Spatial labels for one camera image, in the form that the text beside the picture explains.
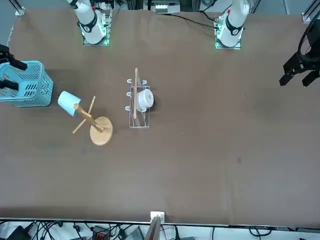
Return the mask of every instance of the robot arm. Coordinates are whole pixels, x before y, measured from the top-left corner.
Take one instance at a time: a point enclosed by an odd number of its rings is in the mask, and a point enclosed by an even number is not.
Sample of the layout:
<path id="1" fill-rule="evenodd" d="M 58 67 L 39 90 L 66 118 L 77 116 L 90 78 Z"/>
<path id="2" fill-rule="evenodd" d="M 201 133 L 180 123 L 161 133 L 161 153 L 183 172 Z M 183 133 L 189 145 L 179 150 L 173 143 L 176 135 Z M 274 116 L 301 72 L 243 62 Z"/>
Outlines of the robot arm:
<path id="1" fill-rule="evenodd" d="M 217 36 L 224 46 L 232 48 L 239 42 L 249 10 L 248 0 L 232 0 L 229 11 L 222 16 L 223 26 Z"/>
<path id="2" fill-rule="evenodd" d="M 105 36 L 105 17 L 99 10 L 93 10 L 90 0 L 66 0 L 74 8 L 80 22 L 82 35 L 90 44 L 99 43 Z"/>

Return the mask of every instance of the floor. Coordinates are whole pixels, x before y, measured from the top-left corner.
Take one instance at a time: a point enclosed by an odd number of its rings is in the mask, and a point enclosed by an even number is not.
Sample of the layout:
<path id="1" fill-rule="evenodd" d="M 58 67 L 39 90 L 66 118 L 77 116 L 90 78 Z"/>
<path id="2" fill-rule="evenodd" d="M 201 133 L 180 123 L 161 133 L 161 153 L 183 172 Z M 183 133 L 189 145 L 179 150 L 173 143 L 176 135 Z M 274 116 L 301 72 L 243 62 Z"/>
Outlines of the floor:
<path id="1" fill-rule="evenodd" d="M 16 229 L 17 226 L 22 226 L 23 228 L 27 227 L 31 222 L 6 222 L 0 227 L 0 238 L 8 238 L 10 234 Z M 77 223 L 80 227 L 80 236 L 87 237 L 89 239 L 92 236 L 92 232 L 84 223 Z M 88 223 L 89 227 L 94 227 L 96 224 Z M 107 224 L 97 224 L 103 228 L 109 228 Z M 121 228 L 124 229 L 128 227 L 128 225 L 122 225 Z M 127 236 L 133 232 L 138 225 L 130 226 L 126 234 Z M 145 236 L 148 231 L 148 226 L 140 225 L 141 231 Z M 160 232 L 159 240 L 171 240 L 174 239 L 176 236 L 176 231 L 174 226 L 164 225 L 163 229 L 165 231 L 165 235 L 163 231 Z M 37 226 L 31 228 L 29 235 L 31 237 L 35 236 L 37 232 Z M 216 227 L 214 229 L 214 235 L 212 238 L 212 227 L 194 227 L 194 226 L 179 226 L 178 233 L 180 238 L 194 237 L 196 240 L 257 240 L 258 238 L 252 236 L 249 233 L 248 229 L 235 229 L 235 228 L 222 228 Z M 268 230 L 260 230 L 260 234 L 268 233 Z M 50 228 L 50 233 L 54 239 L 59 240 L 74 240 L 78 239 L 78 234 L 73 228 L 73 223 L 63 223 L 62 227 L 58 225 L 53 226 Z M 305 240 L 318 240 L 320 239 L 320 233 L 311 233 L 311 232 L 294 232 L 294 231 L 281 231 L 281 230 L 274 230 L 268 236 L 261 237 L 262 240 L 298 240 L 299 238 Z M 49 235 L 45 236 L 45 240 L 50 240 Z"/>

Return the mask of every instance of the wooden peg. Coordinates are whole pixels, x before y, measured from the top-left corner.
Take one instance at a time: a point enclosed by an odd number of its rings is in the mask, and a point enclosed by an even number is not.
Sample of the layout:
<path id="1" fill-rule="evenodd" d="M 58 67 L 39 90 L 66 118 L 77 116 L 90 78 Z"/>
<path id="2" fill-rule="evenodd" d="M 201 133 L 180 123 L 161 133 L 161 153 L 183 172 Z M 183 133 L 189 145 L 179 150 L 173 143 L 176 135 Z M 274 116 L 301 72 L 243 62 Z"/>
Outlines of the wooden peg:
<path id="1" fill-rule="evenodd" d="M 92 116 L 87 113 L 78 103 L 76 103 L 74 106 L 74 109 L 76 112 L 82 116 L 85 120 L 87 120 L 99 133 L 104 132 L 104 128 L 100 126 L 93 118 Z"/>
<path id="2" fill-rule="evenodd" d="M 138 68 L 136 68 L 135 70 L 134 70 L 134 90 L 133 90 L 133 94 L 134 94 L 134 96 L 133 96 L 133 107 L 134 107 L 134 109 L 133 109 L 133 118 L 134 119 L 136 119 L 137 118 L 137 92 L 138 92 L 138 90 L 137 90 L 137 85 L 138 85 Z"/>
<path id="3" fill-rule="evenodd" d="M 90 105 L 90 108 L 89 108 L 89 111 L 88 111 L 88 114 L 91 113 L 91 110 L 92 110 L 92 107 L 94 106 L 94 103 L 95 103 L 95 100 L 96 100 L 96 96 L 93 97 L 92 101 L 91 101 L 91 105 Z M 75 134 L 79 128 L 81 128 L 81 126 L 86 122 L 86 119 L 83 119 L 82 122 L 80 122 L 80 124 L 75 128 L 75 130 L 73 130 L 73 134 Z"/>

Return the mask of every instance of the tabletop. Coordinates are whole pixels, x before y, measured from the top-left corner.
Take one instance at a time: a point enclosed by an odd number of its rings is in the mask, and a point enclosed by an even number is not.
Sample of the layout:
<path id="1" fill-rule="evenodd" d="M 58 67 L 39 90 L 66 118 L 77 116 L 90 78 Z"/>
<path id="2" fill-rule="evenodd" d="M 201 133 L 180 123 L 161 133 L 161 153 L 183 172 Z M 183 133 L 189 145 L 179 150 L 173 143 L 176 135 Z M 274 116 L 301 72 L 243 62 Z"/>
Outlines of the tabletop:
<path id="1" fill-rule="evenodd" d="M 180 13 L 212 24 L 201 13 Z M 212 29 L 175 16 L 114 12 L 109 46 L 83 46 L 68 8 L 29 8 L 10 51 L 44 64 L 51 105 L 1 103 L 0 216 L 319 227 L 320 84 L 280 87 L 307 25 L 250 15 L 242 49 L 215 49 Z M 129 128 L 135 68 L 156 106 Z M 88 123 L 57 104 L 62 91 L 114 126 L 95 146 Z"/>

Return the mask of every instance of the wooden mug tree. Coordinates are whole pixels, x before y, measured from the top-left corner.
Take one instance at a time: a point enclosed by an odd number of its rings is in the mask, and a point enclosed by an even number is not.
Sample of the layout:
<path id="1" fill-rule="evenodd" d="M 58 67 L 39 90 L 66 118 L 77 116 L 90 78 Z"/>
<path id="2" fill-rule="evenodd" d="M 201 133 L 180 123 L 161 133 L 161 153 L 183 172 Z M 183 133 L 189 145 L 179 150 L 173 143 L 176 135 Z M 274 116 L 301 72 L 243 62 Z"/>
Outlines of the wooden mug tree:
<path id="1" fill-rule="evenodd" d="M 109 118 L 105 116 L 100 116 L 96 120 L 90 115 L 92 107 L 94 105 L 96 96 L 93 97 L 89 111 L 86 112 L 78 103 L 73 105 L 74 110 L 83 117 L 83 121 L 73 130 L 75 134 L 79 128 L 88 121 L 91 124 L 90 128 L 90 138 L 95 145 L 103 146 L 109 142 L 113 134 L 113 124 Z"/>

